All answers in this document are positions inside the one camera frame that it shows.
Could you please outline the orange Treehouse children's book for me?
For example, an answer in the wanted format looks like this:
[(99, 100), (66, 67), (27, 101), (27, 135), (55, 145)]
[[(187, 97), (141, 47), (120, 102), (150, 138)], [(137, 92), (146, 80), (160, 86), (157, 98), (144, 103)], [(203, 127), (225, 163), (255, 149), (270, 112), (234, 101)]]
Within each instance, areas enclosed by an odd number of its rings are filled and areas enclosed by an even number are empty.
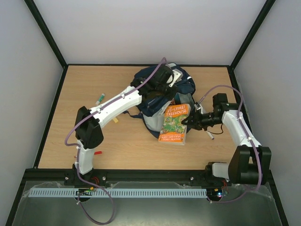
[(187, 126), (182, 124), (190, 114), (189, 104), (170, 105), (166, 108), (158, 141), (165, 144), (185, 145)]

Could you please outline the navy blue student backpack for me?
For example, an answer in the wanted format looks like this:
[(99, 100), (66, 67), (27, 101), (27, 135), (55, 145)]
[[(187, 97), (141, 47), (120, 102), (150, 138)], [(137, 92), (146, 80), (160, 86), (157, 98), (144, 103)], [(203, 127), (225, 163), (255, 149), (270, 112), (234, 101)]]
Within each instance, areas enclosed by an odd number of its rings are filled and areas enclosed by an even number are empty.
[(131, 115), (132, 118), (141, 119), (147, 130), (155, 138), (158, 138), (160, 135), (164, 120), (164, 112), (172, 101), (175, 101), (176, 104), (189, 104), (190, 109), (195, 110), (195, 101), (192, 95), (196, 91), (196, 85), (193, 78), (176, 63), (169, 63), (167, 66), (172, 70), (182, 73), (181, 79), (175, 83), (178, 87), (178, 92), (171, 101), (163, 96), (143, 101), (137, 106), (139, 113), (137, 115)]

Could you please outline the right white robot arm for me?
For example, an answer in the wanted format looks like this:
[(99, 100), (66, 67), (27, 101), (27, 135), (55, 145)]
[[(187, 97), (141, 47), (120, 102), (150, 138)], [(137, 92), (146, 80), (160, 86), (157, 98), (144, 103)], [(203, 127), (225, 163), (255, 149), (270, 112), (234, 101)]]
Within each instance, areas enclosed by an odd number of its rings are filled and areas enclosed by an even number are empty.
[(223, 125), (229, 131), (236, 145), (236, 150), (230, 163), (210, 162), (205, 173), (208, 183), (214, 185), (221, 178), (233, 184), (263, 185), (269, 175), (271, 150), (263, 147), (253, 136), (243, 113), (237, 103), (228, 102), (225, 93), (213, 96), (213, 111), (203, 113), (202, 107), (196, 105), (196, 110), (182, 121), (190, 129), (207, 130), (208, 127)]

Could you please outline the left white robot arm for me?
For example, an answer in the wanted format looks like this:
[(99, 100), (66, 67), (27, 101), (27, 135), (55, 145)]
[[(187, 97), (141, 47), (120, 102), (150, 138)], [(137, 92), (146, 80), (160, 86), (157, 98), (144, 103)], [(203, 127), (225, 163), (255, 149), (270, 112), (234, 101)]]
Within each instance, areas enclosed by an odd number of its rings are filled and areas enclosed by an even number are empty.
[(103, 142), (102, 128), (127, 109), (155, 97), (171, 100), (177, 92), (175, 83), (182, 72), (167, 65), (156, 67), (146, 78), (135, 78), (120, 94), (98, 106), (78, 110), (75, 137), (78, 157), (75, 166), (84, 175), (93, 169), (95, 149)]

